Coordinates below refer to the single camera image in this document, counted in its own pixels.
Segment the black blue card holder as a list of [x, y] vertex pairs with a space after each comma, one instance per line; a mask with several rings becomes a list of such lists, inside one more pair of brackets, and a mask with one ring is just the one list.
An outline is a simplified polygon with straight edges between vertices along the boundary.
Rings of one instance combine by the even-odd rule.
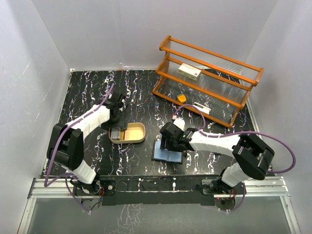
[[167, 149], [162, 150], [160, 148], [161, 142], [154, 141], [152, 160], [168, 162], [168, 163], [183, 163], [183, 153], [182, 152], [173, 152]]

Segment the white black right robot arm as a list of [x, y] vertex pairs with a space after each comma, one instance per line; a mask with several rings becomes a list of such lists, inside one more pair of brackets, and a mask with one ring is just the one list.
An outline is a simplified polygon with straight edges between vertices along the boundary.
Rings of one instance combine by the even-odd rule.
[[218, 179], [202, 188], [213, 193], [229, 193], [246, 179], [264, 180], [274, 157], [274, 150], [255, 134], [212, 134], [195, 128], [182, 130], [172, 122], [161, 129], [161, 149], [172, 152], [208, 151], [232, 156], [236, 163], [226, 167]]

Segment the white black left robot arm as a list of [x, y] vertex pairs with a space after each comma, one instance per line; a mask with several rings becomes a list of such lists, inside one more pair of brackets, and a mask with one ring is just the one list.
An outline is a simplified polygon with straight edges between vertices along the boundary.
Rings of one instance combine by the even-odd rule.
[[58, 123], [52, 129], [47, 150], [50, 161], [48, 171], [56, 164], [66, 169], [91, 195], [100, 191], [101, 183], [96, 179], [97, 173], [84, 160], [84, 140], [96, 128], [108, 130], [126, 130], [127, 120], [124, 112], [126, 96], [112, 94], [100, 104], [95, 104], [85, 114], [66, 124]]

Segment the beige oval plastic tray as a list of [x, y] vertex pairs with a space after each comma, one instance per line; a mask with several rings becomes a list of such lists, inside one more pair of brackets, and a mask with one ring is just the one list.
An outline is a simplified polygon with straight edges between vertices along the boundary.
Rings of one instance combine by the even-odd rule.
[[112, 130], [109, 130], [109, 139], [114, 144], [141, 143], [146, 137], [145, 125], [140, 122], [129, 123], [128, 128], [121, 132], [121, 140], [114, 140]]

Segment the stack of credit cards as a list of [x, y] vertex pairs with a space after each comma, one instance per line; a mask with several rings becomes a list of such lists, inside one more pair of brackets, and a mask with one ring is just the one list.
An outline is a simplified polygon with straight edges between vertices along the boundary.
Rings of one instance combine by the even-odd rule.
[[114, 141], [124, 140], [125, 131], [122, 129], [111, 129], [110, 139]]

